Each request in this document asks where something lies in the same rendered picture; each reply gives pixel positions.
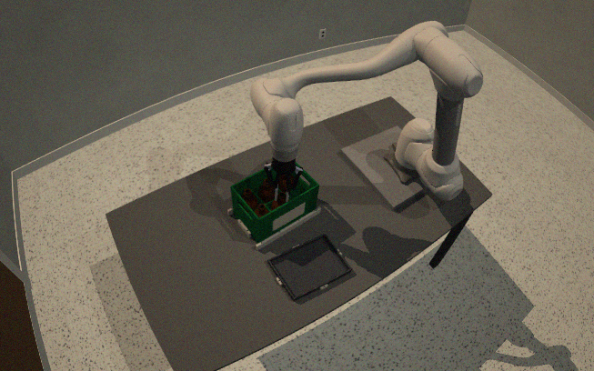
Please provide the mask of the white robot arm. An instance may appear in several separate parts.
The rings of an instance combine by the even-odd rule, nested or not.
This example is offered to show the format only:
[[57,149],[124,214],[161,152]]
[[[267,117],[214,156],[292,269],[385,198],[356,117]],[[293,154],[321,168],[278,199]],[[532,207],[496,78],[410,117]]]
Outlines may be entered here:
[[384,159],[401,184],[421,177],[435,196],[444,201],[454,199],[463,189],[456,148],[464,98],[479,92],[483,74],[474,58],[449,39],[445,26],[437,21],[410,27],[363,62],[311,68],[285,78],[257,79],[251,86],[250,97],[272,140],[271,155],[280,162],[297,157],[304,117],[295,97],[301,88],[369,79],[417,60],[429,68],[438,92],[435,131],[423,118],[409,121],[398,144],[392,144],[395,153],[385,154]]

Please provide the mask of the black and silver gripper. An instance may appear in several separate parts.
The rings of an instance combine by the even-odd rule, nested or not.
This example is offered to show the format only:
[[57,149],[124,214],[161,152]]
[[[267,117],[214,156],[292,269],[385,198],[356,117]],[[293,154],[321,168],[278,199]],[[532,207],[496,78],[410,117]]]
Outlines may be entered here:
[[[273,181],[271,167],[277,172],[275,182]],[[285,169],[282,169],[282,168],[285,168]],[[277,161],[273,157],[273,163],[271,163],[271,164],[265,163],[264,169],[267,172],[268,186],[270,186],[270,187],[273,186],[274,187],[275,201],[277,201],[279,176],[280,175],[285,175],[286,176],[286,180],[287,180],[287,198],[286,198],[286,202],[288,202],[288,198],[289,198],[291,189],[296,190],[298,179],[302,175],[302,172],[303,172],[303,167],[297,167],[297,165],[296,165],[296,159],[294,159],[294,160],[292,160],[290,162],[280,162],[280,161]],[[295,171],[295,170],[296,170],[296,176],[295,176],[295,179],[294,179],[294,182],[295,183],[293,182],[293,184],[291,184],[290,174],[293,171]],[[288,175],[289,175],[289,178],[288,178]]]

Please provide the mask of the brown glass bottle with cream label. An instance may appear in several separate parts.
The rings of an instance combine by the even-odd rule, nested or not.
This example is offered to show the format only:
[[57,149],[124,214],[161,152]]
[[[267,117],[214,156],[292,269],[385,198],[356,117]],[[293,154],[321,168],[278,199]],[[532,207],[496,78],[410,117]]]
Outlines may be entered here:
[[269,213],[269,211],[266,209],[266,206],[264,204],[260,204],[258,205],[258,211],[255,210],[255,213],[260,218],[261,216],[264,216],[267,213]]

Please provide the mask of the green crate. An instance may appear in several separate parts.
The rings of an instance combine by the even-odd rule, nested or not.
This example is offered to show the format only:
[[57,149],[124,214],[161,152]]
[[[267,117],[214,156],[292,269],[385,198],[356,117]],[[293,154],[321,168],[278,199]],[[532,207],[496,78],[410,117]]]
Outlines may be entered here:
[[[242,221],[257,243],[262,242],[283,228],[296,222],[301,217],[314,211],[317,205],[316,195],[312,185],[308,185],[301,177],[299,177],[296,190],[291,189],[288,198],[289,201],[271,211],[274,199],[265,204],[257,195],[258,188],[263,185],[263,181],[266,178],[267,173],[262,169],[230,186],[233,215]],[[252,194],[256,196],[259,205],[264,204],[266,206],[269,213],[260,218],[255,214],[255,210],[253,211],[241,197],[247,188],[251,189]],[[239,202],[243,206],[240,205]]]

